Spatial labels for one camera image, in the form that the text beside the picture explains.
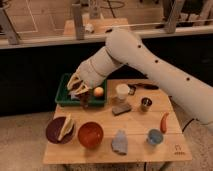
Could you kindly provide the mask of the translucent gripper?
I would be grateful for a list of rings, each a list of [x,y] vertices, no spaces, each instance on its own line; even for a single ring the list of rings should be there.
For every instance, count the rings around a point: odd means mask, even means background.
[[[94,88],[99,86],[103,81],[104,77],[100,76],[92,66],[89,60],[83,61],[77,68],[77,73],[74,73],[70,80],[67,83],[67,89],[71,90],[73,86],[80,81],[83,81],[85,84],[81,84],[75,91],[75,95],[81,95]]]

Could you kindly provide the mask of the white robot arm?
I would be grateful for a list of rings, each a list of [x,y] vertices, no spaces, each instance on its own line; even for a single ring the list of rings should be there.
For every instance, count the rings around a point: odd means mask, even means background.
[[[109,33],[105,46],[79,65],[67,88],[71,90],[79,84],[75,94],[85,93],[123,65],[146,74],[177,104],[213,130],[213,87],[158,58],[130,30],[116,28]]]

